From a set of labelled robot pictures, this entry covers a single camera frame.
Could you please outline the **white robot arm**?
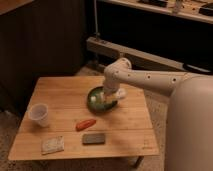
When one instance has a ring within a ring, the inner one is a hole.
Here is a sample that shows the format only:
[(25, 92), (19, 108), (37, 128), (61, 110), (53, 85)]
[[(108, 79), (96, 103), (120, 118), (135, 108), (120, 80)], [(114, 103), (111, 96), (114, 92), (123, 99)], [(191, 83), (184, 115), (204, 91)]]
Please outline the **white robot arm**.
[(134, 70), (120, 58), (104, 69), (104, 91), (121, 84), (153, 93), (167, 106), (164, 171), (213, 171), (213, 75)]

